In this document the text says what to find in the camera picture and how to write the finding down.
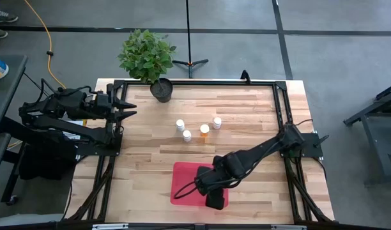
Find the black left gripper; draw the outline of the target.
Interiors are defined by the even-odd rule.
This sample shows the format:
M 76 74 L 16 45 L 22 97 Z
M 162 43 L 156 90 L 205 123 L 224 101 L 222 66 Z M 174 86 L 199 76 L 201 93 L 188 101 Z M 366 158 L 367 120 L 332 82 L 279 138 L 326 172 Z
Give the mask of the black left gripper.
M 135 115 L 136 111 L 117 111 L 117 109 L 133 109 L 137 106 L 115 98 L 114 93 L 97 91 L 93 104 L 93 119 L 106 119 L 108 121 L 123 121 L 125 118 Z

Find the red translucent plastic basket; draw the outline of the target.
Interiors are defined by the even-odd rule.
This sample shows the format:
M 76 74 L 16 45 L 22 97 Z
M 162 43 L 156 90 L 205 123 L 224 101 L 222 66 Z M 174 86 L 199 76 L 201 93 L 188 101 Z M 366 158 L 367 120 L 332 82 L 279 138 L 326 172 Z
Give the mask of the red translucent plastic basket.
M 222 188 L 210 183 L 225 180 L 225 173 L 212 164 L 176 162 L 173 167 L 171 203 L 182 206 L 206 207 L 206 194 Z M 224 189 L 224 208 L 229 205 L 229 191 Z

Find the white paper sheet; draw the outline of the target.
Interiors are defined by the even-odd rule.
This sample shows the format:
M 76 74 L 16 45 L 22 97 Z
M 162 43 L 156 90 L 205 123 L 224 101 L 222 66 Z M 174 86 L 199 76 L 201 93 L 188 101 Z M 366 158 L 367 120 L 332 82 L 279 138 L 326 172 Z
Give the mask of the white paper sheet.
M 79 125 L 79 126 L 85 126 L 85 122 L 83 120 L 77 120 L 77 121 L 70 120 L 68 122 Z M 65 131 L 63 131 L 63 135 L 71 140 L 80 140 L 81 139 L 80 135 L 72 134 L 72 133 L 65 132 Z

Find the green potted plant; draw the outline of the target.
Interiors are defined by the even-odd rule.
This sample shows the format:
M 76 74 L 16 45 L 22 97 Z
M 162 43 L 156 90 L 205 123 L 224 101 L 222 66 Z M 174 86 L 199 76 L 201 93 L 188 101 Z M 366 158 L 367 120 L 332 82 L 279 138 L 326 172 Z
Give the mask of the green potted plant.
M 173 67 L 176 51 L 165 39 L 147 29 L 135 29 L 117 55 L 119 67 L 128 72 L 129 77 L 150 85 L 151 94 L 161 103 L 169 102 L 173 93 L 173 84 L 164 75 Z

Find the black tripod stand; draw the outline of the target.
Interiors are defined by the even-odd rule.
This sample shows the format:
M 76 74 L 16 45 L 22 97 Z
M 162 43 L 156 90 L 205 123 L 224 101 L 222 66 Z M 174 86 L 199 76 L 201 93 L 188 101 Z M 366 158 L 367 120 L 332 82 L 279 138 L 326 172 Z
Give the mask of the black tripod stand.
M 188 45 L 188 61 L 178 61 L 173 60 L 173 64 L 184 65 L 188 69 L 188 77 L 189 79 L 193 78 L 193 69 L 196 65 L 208 63 L 208 59 L 202 59 L 198 61 L 192 61 L 192 51 L 191 51 L 191 39 L 190 39 L 190 16 L 189 16 L 189 2 L 185 0 L 186 4 L 186 21 L 187 21 L 187 45 Z

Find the black bag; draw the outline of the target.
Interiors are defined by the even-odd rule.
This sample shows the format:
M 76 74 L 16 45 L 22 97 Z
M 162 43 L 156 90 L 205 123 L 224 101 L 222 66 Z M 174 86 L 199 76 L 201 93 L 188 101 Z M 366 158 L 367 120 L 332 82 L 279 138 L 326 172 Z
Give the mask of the black bag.
M 42 138 L 27 144 L 19 165 L 19 176 L 23 180 L 42 177 L 61 180 L 76 164 L 75 143 L 59 130 L 40 132 Z

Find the dark grey side table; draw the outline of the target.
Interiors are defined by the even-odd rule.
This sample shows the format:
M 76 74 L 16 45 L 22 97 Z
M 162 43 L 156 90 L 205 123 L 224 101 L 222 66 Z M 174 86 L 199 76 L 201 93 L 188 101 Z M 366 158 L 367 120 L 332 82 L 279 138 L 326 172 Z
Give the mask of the dark grey side table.
M 13 189 L 19 177 L 16 170 L 22 157 L 24 144 L 21 144 L 22 147 L 18 153 L 8 150 L 8 144 L 12 137 L 20 139 L 22 125 L 7 117 L 6 112 L 26 69 L 28 57 L 25 55 L 1 55 L 0 59 L 5 61 L 9 67 L 8 74 L 0 79 L 0 165 L 3 161 L 13 164 L 1 202 L 11 206 L 18 201 L 17 196 L 13 194 Z

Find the black metal cart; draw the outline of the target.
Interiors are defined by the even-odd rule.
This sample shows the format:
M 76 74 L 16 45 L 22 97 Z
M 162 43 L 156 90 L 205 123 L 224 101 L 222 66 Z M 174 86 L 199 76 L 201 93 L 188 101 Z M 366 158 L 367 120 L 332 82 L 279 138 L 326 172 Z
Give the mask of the black metal cart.
M 391 184 L 391 86 L 378 93 L 368 107 L 345 119 L 350 127 L 361 122 L 369 146 L 377 155 L 382 175 L 365 181 L 365 186 Z

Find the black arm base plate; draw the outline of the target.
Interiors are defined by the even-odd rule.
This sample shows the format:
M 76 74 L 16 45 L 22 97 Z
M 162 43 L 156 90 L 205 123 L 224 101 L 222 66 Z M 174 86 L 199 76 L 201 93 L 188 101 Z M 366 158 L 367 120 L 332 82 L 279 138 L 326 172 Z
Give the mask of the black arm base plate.
M 289 150 L 281 150 L 280 151 L 281 157 L 289 157 L 289 158 L 323 157 L 323 151 L 321 149 L 322 140 L 319 138 L 319 135 L 315 133 L 303 133 L 302 136 L 304 139 L 303 144 Z
M 104 138 L 90 140 L 77 145 L 78 155 L 94 155 L 105 157 L 116 157 L 120 154 L 123 134 L 116 132 L 106 135 Z

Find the silver metal bracket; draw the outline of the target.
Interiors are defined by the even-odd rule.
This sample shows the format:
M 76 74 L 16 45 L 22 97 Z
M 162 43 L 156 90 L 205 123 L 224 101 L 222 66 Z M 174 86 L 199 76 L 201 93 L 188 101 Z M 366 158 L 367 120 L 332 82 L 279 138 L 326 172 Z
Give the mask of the silver metal bracket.
M 274 224 L 271 225 L 271 230 L 307 230 L 307 227 L 299 225 Z
M 128 229 L 128 223 L 116 223 L 116 224 L 95 224 L 91 230 L 124 230 Z

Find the black aluminium frame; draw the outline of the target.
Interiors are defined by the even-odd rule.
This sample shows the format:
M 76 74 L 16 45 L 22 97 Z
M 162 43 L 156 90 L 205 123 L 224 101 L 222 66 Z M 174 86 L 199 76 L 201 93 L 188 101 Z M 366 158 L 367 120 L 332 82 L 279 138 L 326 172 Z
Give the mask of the black aluminium frame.
M 160 103 L 147 86 L 128 81 L 127 100 L 136 114 L 123 121 L 123 141 L 115 159 L 109 187 L 98 194 L 93 212 L 103 222 L 128 223 L 129 228 L 188 230 L 220 227 L 292 224 L 305 211 L 297 189 L 286 176 L 286 160 L 279 153 L 266 157 L 237 187 L 229 191 L 223 210 L 173 205 L 170 202 L 176 162 L 210 163 L 215 155 L 245 150 L 273 137 L 291 121 L 313 133 L 307 97 L 300 80 L 175 79 L 171 100 Z M 222 119 L 220 129 L 213 119 Z M 176 129 L 182 119 L 191 141 Z M 209 134 L 202 137 L 200 126 Z

